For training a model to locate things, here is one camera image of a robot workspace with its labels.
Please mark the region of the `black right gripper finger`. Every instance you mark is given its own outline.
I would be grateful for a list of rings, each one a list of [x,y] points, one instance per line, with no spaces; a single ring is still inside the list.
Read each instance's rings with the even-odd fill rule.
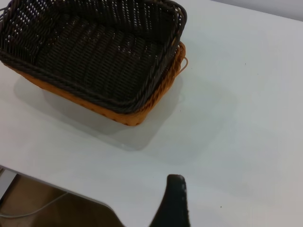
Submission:
[[[150,224],[151,227],[189,227],[187,186],[181,175],[168,175],[161,204]]]

